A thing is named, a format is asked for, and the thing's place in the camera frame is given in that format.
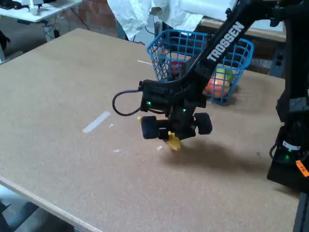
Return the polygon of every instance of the wooden table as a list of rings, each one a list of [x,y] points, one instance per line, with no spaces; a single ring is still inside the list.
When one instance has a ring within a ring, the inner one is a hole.
[[[219,28],[222,25],[222,21],[212,19],[212,18],[203,18],[200,23],[200,26],[210,27],[210,28]],[[285,42],[285,28],[282,32],[275,30],[266,30],[266,29],[256,29],[250,28],[247,32],[247,35],[255,36],[262,39],[273,40],[277,42]]]
[[[208,104],[212,134],[173,152],[112,110],[155,77],[138,60],[144,46],[78,29],[0,66],[0,183],[84,231],[292,231],[297,194],[266,180],[283,80],[244,72],[229,106]]]

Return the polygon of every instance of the blue plastic basket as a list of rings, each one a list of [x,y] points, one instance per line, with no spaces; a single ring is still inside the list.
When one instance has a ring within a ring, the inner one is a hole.
[[[172,81],[178,77],[181,66],[198,55],[207,43],[208,34],[184,30],[165,30],[147,47],[158,81]],[[220,61],[213,72],[204,94],[211,102],[227,102],[245,68],[250,65],[254,45],[240,39]]]

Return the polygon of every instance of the green fruit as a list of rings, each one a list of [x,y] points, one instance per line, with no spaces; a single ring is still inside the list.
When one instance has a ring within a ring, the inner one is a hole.
[[[229,82],[234,81],[235,73],[232,70],[217,68],[216,72],[217,72],[216,73],[217,78],[224,79],[224,73],[225,73],[225,80],[227,80]]]

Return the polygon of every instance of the red object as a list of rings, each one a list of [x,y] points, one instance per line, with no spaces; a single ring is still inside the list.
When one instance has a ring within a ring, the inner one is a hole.
[[[170,69],[172,70],[172,76],[175,77],[179,74],[179,67],[184,65],[185,62],[173,60],[170,64]]]
[[[211,78],[205,87],[206,93],[213,95],[216,98],[225,97],[230,90],[228,81]]]

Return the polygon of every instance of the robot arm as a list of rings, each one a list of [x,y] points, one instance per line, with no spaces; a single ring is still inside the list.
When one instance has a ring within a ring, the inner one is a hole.
[[[194,112],[196,107],[206,107],[202,92],[217,64],[254,21],[269,19],[271,26],[284,21],[287,34],[285,90],[276,106],[283,126],[270,150],[272,165],[267,178],[309,193],[309,179],[296,165],[299,161],[309,167],[309,43],[306,35],[309,0],[237,0],[232,10],[226,10],[226,15],[215,36],[208,39],[207,47],[182,65],[178,79],[140,82],[136,91],[142,91],[143,95],[138,110],[164,113],[167,118],[143,117],[143,136],[167,140],[170,131],[181,140],[194,137],[196,127],[199,134],[211,133],[208,114]]]

